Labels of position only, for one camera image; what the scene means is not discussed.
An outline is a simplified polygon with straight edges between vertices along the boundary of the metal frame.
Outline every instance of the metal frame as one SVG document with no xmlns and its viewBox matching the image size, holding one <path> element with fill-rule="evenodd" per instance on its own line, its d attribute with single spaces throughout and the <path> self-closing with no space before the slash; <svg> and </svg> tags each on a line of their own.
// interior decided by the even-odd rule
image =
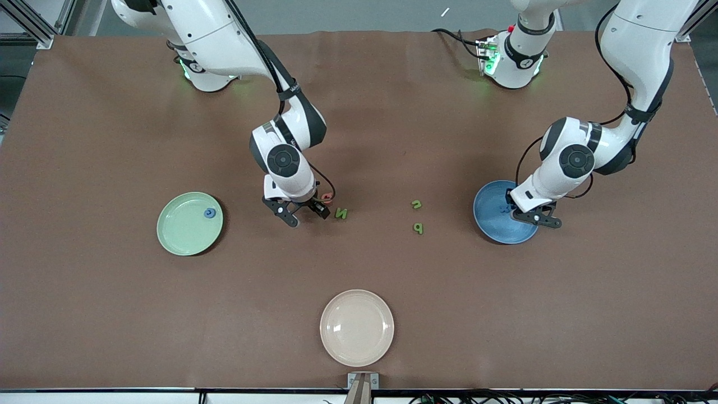
<svg viewBox="0 0 718 404">
<path fill-rule="evenodd" d="M 55 21 L 54 25 L 60 34 L 65 34 L 67 23 L 70 21 L 70 15 L 75 11 L 75 5 L 77 5 L 77 3 L 77 0 L 65 0 L 65 3 L 62 5 L 60 15 L 57 16 L 57 21 Z"/>
<path fill-rule="evenodd" d="M 212 394 L 242 394 L 242 395 L 350 395 L 352 390 L 356 393 L 360 390 L 371 391 L 372 398 L 416 398 L 422 395 L 436 395 L 439 397 L 456 398 L 460 396 L 472 398 L 488 398 L 495 396 L 496 393 L 510 393 L 512 397 L 522 398 L 540 398 L 551 396 L 558 400 L 557 395 L 576 395 L 581 394 L 587 398 L 605 398 L 607 395 L 616 398 L 629 397 L 630 400 L 646 400 L 657 399 L 658 393 L 667 396 L 682 395 L 691 398 L 691 402 L 707 401 L 718 404 L 718 383 L 711 386 L 712 390 L 624 390 L 624 389 L 400 389 L 400 390 L 382 390 L 373 389 L 370 386 L 371 377 L 376 375 L 372 372 L 355 372 L 353 380 L 354 389 L 343 388 L 192 388 L 192 387 L 88 387 L 88 388 L 28 388 L 28 389 L 0 389 L 0 398 L 6 393 L 22 393 L 22 394 L 42 394 L 42 393 L 192 393 L 198 395 Z"/>
<path fill-rule="evenodd" d="M 561 9 L 554 10 L 554 21 L 556 22 L 556 31 L 563 31 L 564 19 L 561 17 Z"/>
<path fill-rule="evenodd" d="M 10 118 L 0 113 L 0 139 L 2 139 L 2 136 L 7 132 L 8 125 L 10 125 Z"/>
<path fill-rule="evenodd" d="M 59 32 L 24 0 L 0 0 L 3 9 L 28 35 L 37 41 L 37 49 L 50 49 Z"/>
<path fill-rule="evenodd" d="M 718 0 L 701 0 L 696 9 L 676 35 L 677 42 L 690 42 L 689 34 L 701 24 L 712 12 L 718 9 Z"/>
</svg>

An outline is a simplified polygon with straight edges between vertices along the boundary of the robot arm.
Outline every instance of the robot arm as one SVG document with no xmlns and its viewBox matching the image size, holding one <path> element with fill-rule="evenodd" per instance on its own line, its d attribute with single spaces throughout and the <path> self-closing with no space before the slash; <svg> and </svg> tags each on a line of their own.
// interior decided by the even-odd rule
<svg viewBox="0 0 718 404">
<path fill-rule="evenodd" d="M 482 42 L 480 70 L 498 85 L 521 88 L 539 73 L 546 45 L 556 31 L 554 11 L 586 0 L 510 0 L 518 12 L 511 31 L 503 31 Z"/>
<path fill-rule="evenodd" d="M 302 154 L 322 142 L 325 120 L 269 46 L 242 23 L 233 1 L 131 0 L 132 8 L 128 2 L 112 0 L 116 13 L 134 27 L 164 34 L 196 88 L 217 91 L 241 75 L 262 75 L 275 82 L 280 111 L 252 131 L 249 144 L 266 173 L 263 201 L 292 227 L 299 222 L 289 213 L 290 202 L 326 219 L 329 210 L 316 198 L 317 181 Z"/>
<path fill-rule="evenodd" d="M 563 198 L 592 172 L 623 170 L 648 122 L 661 106 L 673 72 L 671 46 L 697 0 L 622 0 L 601 38 L 606 62 L 633 89 L 625 115 L 615 128 L 563 118 L 541 142 L 541 166 L 510 192 L 514 218 L 545 224 L 534 213 Z"/>
</svg>

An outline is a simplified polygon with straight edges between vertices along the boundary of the small white object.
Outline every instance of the small white object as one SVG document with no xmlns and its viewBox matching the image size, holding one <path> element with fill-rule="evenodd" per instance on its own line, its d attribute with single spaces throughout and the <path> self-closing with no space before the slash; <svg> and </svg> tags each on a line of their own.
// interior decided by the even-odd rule
<svg viewBox="0 0 718 404">
<path fill-rule="evenodd" d="M 351 367 L 368 366 L 388 351 L 394 338 L 391 310 L 376 294 L 347 290 L 322 313 L 320 336 L 329 355 Z"/>
</svg>

